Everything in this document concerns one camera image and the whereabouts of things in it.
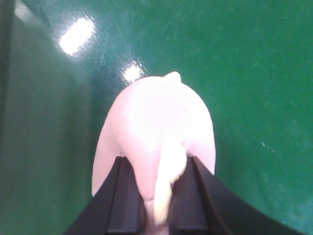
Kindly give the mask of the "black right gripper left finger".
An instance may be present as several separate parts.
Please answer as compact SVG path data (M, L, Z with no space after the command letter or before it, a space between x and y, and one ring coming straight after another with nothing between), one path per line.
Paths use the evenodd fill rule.
M141 235L146 211L133 168L126 157L117 157L106 180L66 235Z

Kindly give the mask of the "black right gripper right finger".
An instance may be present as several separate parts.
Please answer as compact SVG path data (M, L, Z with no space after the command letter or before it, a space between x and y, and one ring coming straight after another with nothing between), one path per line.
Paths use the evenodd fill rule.
M297 235L236 196L189 157L175 182L168 214L171 235Z

